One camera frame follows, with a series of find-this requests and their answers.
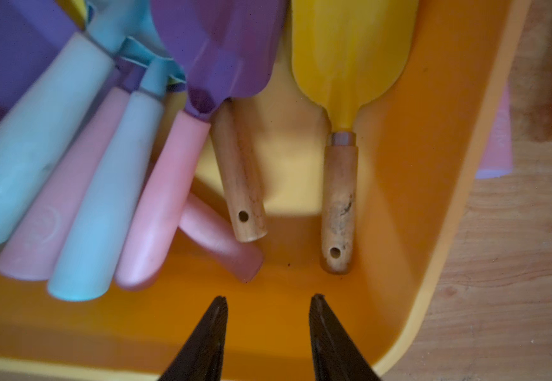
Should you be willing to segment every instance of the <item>pink tool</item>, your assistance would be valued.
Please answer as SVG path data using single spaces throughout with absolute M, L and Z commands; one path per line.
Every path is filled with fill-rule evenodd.
M 0 255 L 0 273 L 47 280 L 130 94 L 112 88 L 42 188 Z
M 138 202 L 115 273 L 126 287 L 153 278 L 164 262 L 208 135 L 228 97 L 259 93 L 272 73 L 285 0 L 151 0 L 155 28 L 185 71 L 188 101 Z
M 262 251 L 252 243 L 238 242 L 232 225 L 192 193 L 187 197 L 179 228 L 240 282 L 250 282 L 261 269 Z M 157 275 L 140 284 L 118 285 L 130 291 L 142 290 L 153 284 Z

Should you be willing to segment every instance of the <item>plastic handle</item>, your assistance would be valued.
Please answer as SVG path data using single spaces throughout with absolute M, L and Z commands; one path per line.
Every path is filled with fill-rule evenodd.
M 234 124 L 231 101 L 219 107 L 210 136 L 236 239 L 258 240 L 267 234 L 263 195 L 248 137 Z
M 150 95 L 135 91 L 130 96 L 48 282 L 51 295 L 86 301 L 107 292 L 163 111 Z
M 130 226 L 115 279 L 125 288 L 146 283 L 160 269 L 187 200 L 210 124 L 180 111 Z
M 50 278 L 129 99 L 120 88 L 109 91 L 7 241 L 0 254 L 1 274 L 21 280 Z
M 0 243 L 73 139 L 113 60 L 77 33 L 0 122 Z
M 194 194 L 189 194 L 179 228 L 240 282 L 249 282 L 263 264 L 263 253 L 252 243 L 236 240 L 232 226 Z
M 358 148 L 352 132 L 337 132 L 330 137 L 331 145 L 325 148 L 320 263 L 328 272 L 345 274 L 354 244 Z

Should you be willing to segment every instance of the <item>yellow trowel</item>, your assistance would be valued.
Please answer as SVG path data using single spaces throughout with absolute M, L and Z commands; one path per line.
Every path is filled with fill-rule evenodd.
M 397 80 L 407 62 L 418 0 L 292 0 L 292 66 L 302 92 L 332 124 L 325 149 L 322 258 L 346 273 L 356 219 L 359 108 Z

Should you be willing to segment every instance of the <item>purple trowel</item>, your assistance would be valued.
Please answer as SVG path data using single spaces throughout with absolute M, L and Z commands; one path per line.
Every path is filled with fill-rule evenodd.
M 143 191 L 116 273 L 141 284 L 160 268 L 181 218 L 210 128 L 228 97 L 259 93 L 272 73 L 285 0 L 151 0 L 155 27 L 187 77 L 185 110 L 174 120 Z
M 0 0 L 0 119 L 76 31 L 53 0 Z

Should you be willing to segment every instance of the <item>yellow trowel blade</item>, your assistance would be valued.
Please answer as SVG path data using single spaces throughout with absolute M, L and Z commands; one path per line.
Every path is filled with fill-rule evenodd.
M 56 3 L 67 13 L 81 29 L 85 26 L 86 5 L 84 0 L 56 0 Z
M 382 95 L 407 62 L 418 0 L 292 0 L 297 85 L 323 106 L 333 131 Z

